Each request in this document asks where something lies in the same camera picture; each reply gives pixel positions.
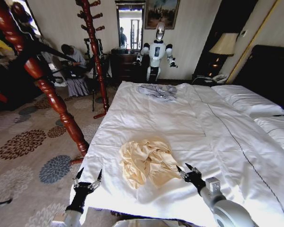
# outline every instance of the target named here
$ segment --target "carpet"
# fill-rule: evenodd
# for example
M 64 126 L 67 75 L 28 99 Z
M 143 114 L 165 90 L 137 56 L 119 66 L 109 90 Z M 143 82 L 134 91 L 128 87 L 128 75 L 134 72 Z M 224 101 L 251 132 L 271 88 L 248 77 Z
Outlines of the carpet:
M 103 119 L 93 116 L 103 111 L 103 105 L 95 102 L 92 112 L 92 96 L 68 97 L 67 87 L 58 87 L 57 92 L 90 143 Z M 107 89 L 110 103 L 115 92 Z M 70 166 L 69 161 L 76 157 L 77 146 L 45 95 L 15 111 L 0 112 L 0 201 L 13 198 L 0 205 L 0 226 L 49 226 L 69 204 L 80 166 Z M 89 208 L 83 226 L 111 227 L 118 219 L 109 210 Z

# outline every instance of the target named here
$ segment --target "table lamp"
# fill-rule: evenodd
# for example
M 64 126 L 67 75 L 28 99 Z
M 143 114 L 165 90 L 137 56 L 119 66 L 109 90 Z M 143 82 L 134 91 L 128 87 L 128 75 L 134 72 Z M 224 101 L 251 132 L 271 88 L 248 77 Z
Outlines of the table lamp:
M 221 70 L 227 57 L 234 55 L 235 44 L 238 33 L 223 33 L 218 42 L 210 49 L 210 53 L 217 55 L 211 64 L 210 77 L 216 76 Z

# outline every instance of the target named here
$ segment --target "gray folded clothing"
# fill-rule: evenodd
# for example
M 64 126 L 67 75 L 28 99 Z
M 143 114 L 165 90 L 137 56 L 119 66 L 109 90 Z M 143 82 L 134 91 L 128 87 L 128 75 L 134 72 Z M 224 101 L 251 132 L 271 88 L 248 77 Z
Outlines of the gray folded clothing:
M 143 84 L 137 89 L 140 93 L 149 95 L 160 102 L 176 100 L 177 89 L 172 85 Z

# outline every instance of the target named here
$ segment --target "white pillow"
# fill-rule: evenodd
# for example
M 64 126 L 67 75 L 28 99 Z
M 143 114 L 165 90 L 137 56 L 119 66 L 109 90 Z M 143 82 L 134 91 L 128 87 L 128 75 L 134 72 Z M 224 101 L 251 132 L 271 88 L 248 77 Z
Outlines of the white pillow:
M 239 85 L 213 86 L 219 95 L 235 109 L 251 117 L 284 115 L 284 110 L 272 101 Z
M 284 116 L 260 117 L 254 121 L 284 149 Z

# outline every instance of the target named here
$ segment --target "red wooden coat rack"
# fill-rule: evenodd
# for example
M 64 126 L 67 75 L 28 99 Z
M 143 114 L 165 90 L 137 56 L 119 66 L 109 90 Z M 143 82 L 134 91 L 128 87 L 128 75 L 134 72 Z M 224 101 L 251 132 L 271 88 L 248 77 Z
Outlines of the red wooden coat rack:
M 18 26 L 13 20 L 9 12 L 9 8 L 4 0 L 0 0 L 0 29 L 4 33 L 5 38 L 15 46 L 15 49 L 17 50 L 18 53 L 23 51 L 28 46 L 28 41 L 26 37 L 19 30 Z M 97 51 L 95 44 L 92 45 L 92 48 L 93 48 L 93 52 Z M 27 62 L 24 65 L 24 68 L 37 81 L 40 89 L 48 97 L 49 103 L 52 106 L 52 108 L 60 115 L 60 119 L 64 127 L 67 129 L 71 138 L 76 142 L 80 153 L 83 156 L 85 156 L 88 151 L 89 144 L 84 140 L 82 131 L 79 128 L 79 126 L 76 124 L 73 116 L 67 111 L 65 102 L 60 96 L 57 95 L 54 87 L 47 80 L 46 75 L 48 73 L 51 73 L 50 69 L 48 68 L 48 65 L 40 61 L 37 58 L 37 56 L 32 56 L 27 60 Z M 98 74 L 102 75 L 100 74 L 101 68 L 99 66 L 99 60 L 97 61 L 97 70 L 98 70 Z M 107 111 L 108 105 L 105 104 L 104 107 L 105 107 L 105 110 Z
M 102 17 L 103 14 L 99 13 L 99 14 L 92 16 L 91 13 L 90 13 L 90 7 L 97 6 L 97 5 L 101 4 L 101 1 L 97 0 L 97 1 L 90 4 L 88 0 L 76 0 L 76 4 L 78 6 L 81 6 L 82 9 L 83 9 L 83 11 L 80 11 L 80 13 L 77 14 L 77 16 L 85 20 L 86 26 L 81 25 L 81 28 L 86 30 L 87 33 L 89 34 L 91 50 L 92 50 L 94 57 L 95 57 L 96 70 L 97 70 L 97 73 L 98 73 L 98 80 L 99 80 L 99 83 L 100 83 L 100 92 L 101 92 L 101 96 L 102 96 L 104 113 L 100 113 L 100 114 L 94 116 L 94 119 L 96 119 L 98 117 L 104 116 L 107 113 L 108 108 L 109 108 L 109 104 L 108 104 L 108 100 L 107 100 L 107 93 L 106 93 L 106 88 L 105 88 L 105 84 L 104 84 L 102 68 L 101 68 L 101 63 L 100 63 L 100 58 L 99 58 L 99 55 L 98 55 L 98 42 L 96 40 L 96 31 L 101 31 L 105 27 L 100 26 L 100 27 L 95 29 L 94 25 L 93 25 L 93 19 Z

